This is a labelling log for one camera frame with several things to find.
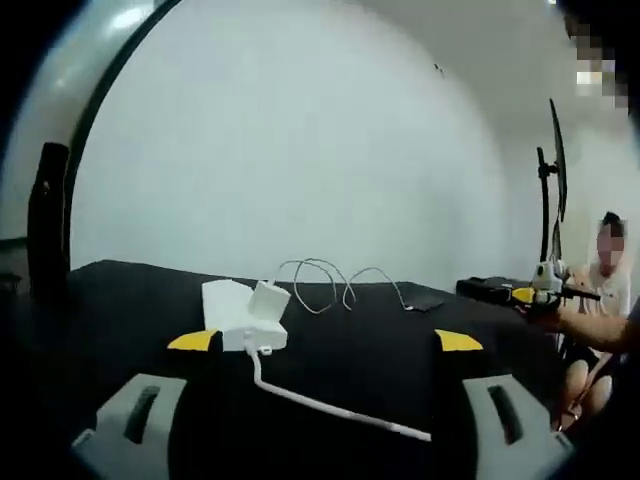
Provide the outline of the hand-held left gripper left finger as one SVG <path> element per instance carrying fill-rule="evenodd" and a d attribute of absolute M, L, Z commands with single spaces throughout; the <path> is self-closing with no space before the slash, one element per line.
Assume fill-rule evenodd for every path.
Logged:
<path fill-rule="evenodd" d="M 72 444 L 97 479 L 202 479 L 221 412 L 221 332 L 201 330 L 170 342 L 179 373 L 138 374 L 96 412 Z"/>

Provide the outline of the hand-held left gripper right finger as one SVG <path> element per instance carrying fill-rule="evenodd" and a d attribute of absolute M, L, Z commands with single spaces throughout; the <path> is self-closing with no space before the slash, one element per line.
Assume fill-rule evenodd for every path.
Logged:
<path fill-rule="evenodd" d="M 499 374 L 473 337 L 435 331 L 432 452 L 440 479 L 547 479 L 572 443 L 547 408 L 511 374 Z"/>

